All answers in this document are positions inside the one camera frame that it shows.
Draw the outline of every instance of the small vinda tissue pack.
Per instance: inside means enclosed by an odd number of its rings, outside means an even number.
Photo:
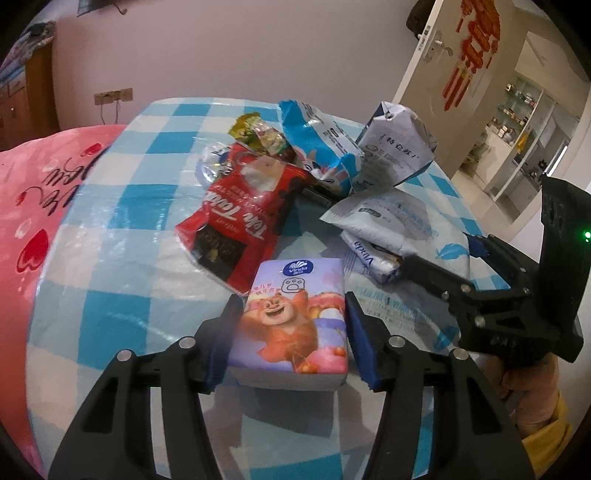
[[[348,372],[343,266],[338,258],[259,267],[229,356],[242,385],[336,390]]]

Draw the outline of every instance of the screw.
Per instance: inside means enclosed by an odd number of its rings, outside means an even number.
[[[388,343],[390,344],[390,346],[393,346],[394,348],[401,348],[406,343],[406,340],[404,340],[404,338],[402,338],[399,335],[392,335],[388,339]]]
[[[456,357],[458,360],[468,360],[468,352],[466,352],[463,348],[456,348],[453,351],[453,356]]]
[[[183,337],[178,341],[178,346],[180,348],[192,348],[195,346],[195,338]]]
[[[119,360],[119,362],[126,362],[130,358],[131,358],[131,350],[121,350],[117,354],[117,360]]]

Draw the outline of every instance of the chinese new year decoration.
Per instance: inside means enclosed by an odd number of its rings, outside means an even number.
[[[467,23],[469,35],[461,43],[460,61],[443,89],[443,98],[447,100],[445,111],[452,105],[460,105],[476,72],[482,67],[487,69],[499,49],[501,22],[494,0],[462,0],[462,16],[456,32],[460,33],[464,20],[472,17],[473,13],[475,18]]]

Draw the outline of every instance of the blue and white tablecloth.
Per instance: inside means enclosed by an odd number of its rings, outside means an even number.
[[[230,142],[236,117],[257,111],[281,129],[276,105],[245,100],[173,98],[152,103],[99,160],[58,231],[38,287],[27,350],[27,397],[45,468],[78,406],[117,351],[162,351],[216,317],[230,292],[197,271],[173,228],[199,208],[196,155],[212,142]],[[336,119],[356,137],[361,125]],[[465,232],[481,233],[439,167],[402,188]],[[275,256],[341,257],[346,287],[366,313],[420,348],[447,352],[457,340],[447,304],[412,284],[378,288],[338,238],[319,221],[324,209],[298,199]],[[471,276],[479,288],[504,288],[480,259]],[[261,390],[227,375],[202,396],[209,438],[229,479],[361,478],[381,415],[383,394],[370,392],[352,364],[335,393]],[[167,474],[159,390],[152,394],[152,436],[158,472]],[[415,473],[430,456],[431,392]]]

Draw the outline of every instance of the electrical socket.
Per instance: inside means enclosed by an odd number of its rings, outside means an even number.
[[[95,105],[106,105],[113,103],[116,100],[122,102],[130,102],[134,99],[133,88],[126,88],[123,90],[112,90],[110,92],[95,93]]]

